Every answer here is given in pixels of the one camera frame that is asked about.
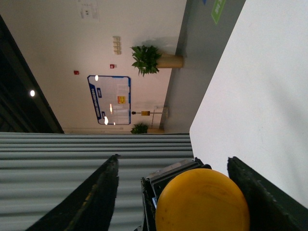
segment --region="corrugated metal panel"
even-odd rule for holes
[[[1,230],[25,230],[113,154],[121,158],[110,231],[133,231],[141,224],[141,177],[193,158],[188,134],[0,133]]]

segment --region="white panel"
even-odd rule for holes
[[[308,3],[247,0],[190,129],[227,174],[237,156],[308,207]]]

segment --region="wall-mounted fixture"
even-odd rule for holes
[[[113,42],[113,47],[114,47],[114,54],[121,54],[121,37],[120,36],[113,36],[114,42]]]

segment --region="blue-framed notice board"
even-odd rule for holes
[[[99,124],[130,124],[130,78],[88,76],[94,110]]]

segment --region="ceiling light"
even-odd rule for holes
[[[106,124],[106,125],[108,124],[108,118],[107,118],[107,116],[105,116],[105,124]]]
[[[30,91],[30,95],[31,95],[31,97],[35,96],[35,91],[34,91],[34,90],[31,90],[31,91]]]

